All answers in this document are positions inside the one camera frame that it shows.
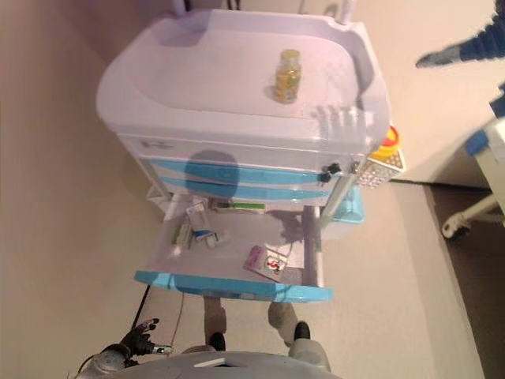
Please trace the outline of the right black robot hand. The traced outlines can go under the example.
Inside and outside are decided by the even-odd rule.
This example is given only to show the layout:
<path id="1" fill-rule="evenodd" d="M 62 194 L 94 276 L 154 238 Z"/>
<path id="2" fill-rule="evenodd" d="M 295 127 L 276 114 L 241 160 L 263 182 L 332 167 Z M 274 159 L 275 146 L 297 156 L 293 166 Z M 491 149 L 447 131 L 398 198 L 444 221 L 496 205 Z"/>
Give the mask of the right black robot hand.
<path id="1" fill-rule="evenodd" d="M 490 24 L 470 39 L 441 51 L 425 54 L 417 60 L 418 69 L 446 66 L 460 62 L 504 58 L 504 12 L 496 13 Z"/>

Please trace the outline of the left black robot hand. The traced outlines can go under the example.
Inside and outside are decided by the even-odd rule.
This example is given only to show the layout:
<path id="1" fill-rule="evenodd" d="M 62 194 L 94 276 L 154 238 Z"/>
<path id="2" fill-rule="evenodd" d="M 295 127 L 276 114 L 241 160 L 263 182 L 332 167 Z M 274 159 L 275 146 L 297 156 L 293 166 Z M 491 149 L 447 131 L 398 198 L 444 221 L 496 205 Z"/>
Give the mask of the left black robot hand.
<path id="1" fill-rule="evenodd" d="M 172 346 L 153 343 L 151 332 L 158 326 L 159 319 L 151 318 L 131 329 L 121 340 L 120 344 L 128 351 L 129 357 L 143 355 L 168 355 Z"/>

